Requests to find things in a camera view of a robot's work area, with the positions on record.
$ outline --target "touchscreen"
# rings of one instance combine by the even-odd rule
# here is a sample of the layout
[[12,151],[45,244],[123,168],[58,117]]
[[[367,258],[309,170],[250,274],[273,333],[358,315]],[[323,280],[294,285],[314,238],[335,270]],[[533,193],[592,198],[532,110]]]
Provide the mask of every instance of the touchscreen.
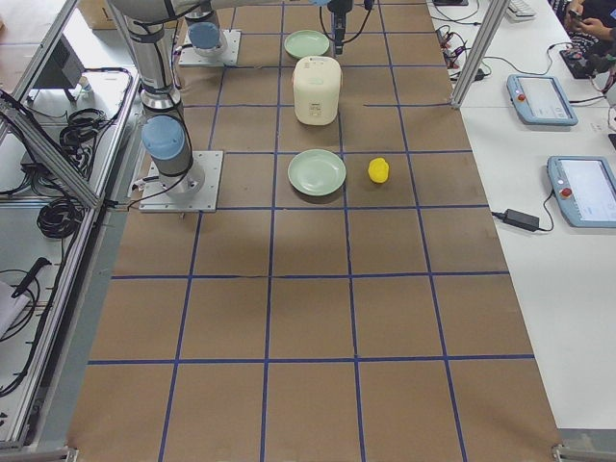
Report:
[[530,111],[538,118],[569,118],[560,94],[551,79],[521,77],[518,79]]
[[616,221],[614,187],[600,161],[561,160],[582,221]]

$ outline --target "power adapter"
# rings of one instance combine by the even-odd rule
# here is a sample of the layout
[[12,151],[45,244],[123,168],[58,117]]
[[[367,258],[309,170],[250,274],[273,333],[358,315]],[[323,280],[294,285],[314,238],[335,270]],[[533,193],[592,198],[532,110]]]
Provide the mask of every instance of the power adapter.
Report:
[[539,228],[538,217],[524,214],[522,212],[518,212],[517,210],[507,209],[502,214],[492,212],[492,215],[500,219],[503,223],[510,224],[511,226],[516,226],[517,228],[525,229],[526,231],[530,231],[532,233],[534,233],[538,229],[541,229]]

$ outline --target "electronic device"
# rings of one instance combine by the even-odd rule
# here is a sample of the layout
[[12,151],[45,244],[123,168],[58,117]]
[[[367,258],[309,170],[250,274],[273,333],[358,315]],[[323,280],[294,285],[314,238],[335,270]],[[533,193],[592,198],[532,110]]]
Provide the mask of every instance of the electronic device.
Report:
[[574,79],[588,79],[588,77],[594,75],[593,68],[589,67],[588,61],[582,56],[581,52],[569,49],[560,50],[558,53]]
[[77,57],[75,50],[62,34],[37,78],[34,88],[40,90],[74,89],[84,70],[84,65]]
[[572,226],[616,228],[616,179],[605,158],[550,157],[548,176],[560,211]]
[[568,10],[567,13],[574,21],[581,22],[583,20],[583,18],[581,17],[581,14],[579,14],[578,12],[574,12],[573,10]]
[[435,7],[468,7],[469,0],[434,0]]
[[507,89],[523,123],[576,125],[578,118],[558,80],[550,76],[510,75]]
[[524,0],[510,0],[507,6],[506,15],[514,22],[530,21],[535,18],[537,13]]

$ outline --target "person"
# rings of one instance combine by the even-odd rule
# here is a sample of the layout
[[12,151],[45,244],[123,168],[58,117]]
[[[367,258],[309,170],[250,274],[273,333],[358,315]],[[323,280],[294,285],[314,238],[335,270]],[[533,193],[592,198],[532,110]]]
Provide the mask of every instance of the person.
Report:
[[[614,45],[616,0],[551,0],[552,9],[573,44],[572,52],[584,57],[604,56]],[[569,11],[581,15],[581,20]]]

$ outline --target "hand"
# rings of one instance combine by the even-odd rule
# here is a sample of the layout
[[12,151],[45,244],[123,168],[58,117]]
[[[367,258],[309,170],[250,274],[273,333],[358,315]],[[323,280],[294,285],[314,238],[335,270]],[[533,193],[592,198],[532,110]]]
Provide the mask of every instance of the hand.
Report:
[[587,17],[583,21],[573,24],[572,28],[576,32],[583,32],[599,40],[613,40],[612,36],[609,34],[611,29],[603,26],[603,23],[596,17]]
[[579,14],[582,14],[584,12],[584,6],[582,5],[582,2],[580,0],[573,0],[568,6],[567,6],[567,10],[565,12],[565,30],[567,31],[573,31],[574,26],[576,25],[576,23],[578,23],[577,21],[573,20],[570,16],[569,16],[569,11],[571,12],[576,12]]

